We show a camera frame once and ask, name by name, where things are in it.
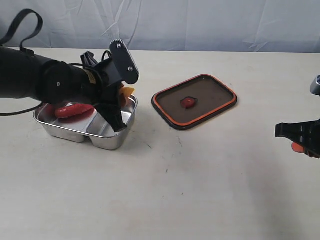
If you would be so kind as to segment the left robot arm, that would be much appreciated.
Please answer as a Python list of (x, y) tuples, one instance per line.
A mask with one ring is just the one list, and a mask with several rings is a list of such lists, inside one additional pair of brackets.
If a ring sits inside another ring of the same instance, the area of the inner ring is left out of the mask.
[(101, 62), (86, 52), (82, 67), (15, 49), (0, 49), (0, 96), (32, 98), (57, 105), (65, 102), (92, 105), (114, 132), (127, 127), (120, 100), (122, 82), (133, 85), (139, 71), (124, 44), (109, 47), (110, 57)]

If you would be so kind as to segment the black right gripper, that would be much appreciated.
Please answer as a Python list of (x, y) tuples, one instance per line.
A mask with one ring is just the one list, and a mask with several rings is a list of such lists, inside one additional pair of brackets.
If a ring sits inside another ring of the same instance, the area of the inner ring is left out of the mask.
[(309, 157), (320, 157), (320, 121), (279, 123), (275, 126), (275, 137), (292, 141), (291, 148), (296, 153)]

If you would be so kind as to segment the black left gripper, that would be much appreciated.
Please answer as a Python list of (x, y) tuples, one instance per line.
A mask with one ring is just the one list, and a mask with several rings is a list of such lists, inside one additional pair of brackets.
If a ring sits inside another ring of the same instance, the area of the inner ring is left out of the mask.
[(74, 102), (92, 105), (114, 132), (124, 130), (121, 108), (127, 105), (129, 90), (112, 55), (95, 65), (49, 61), (41, 76), (41, 101), (48, 104)]

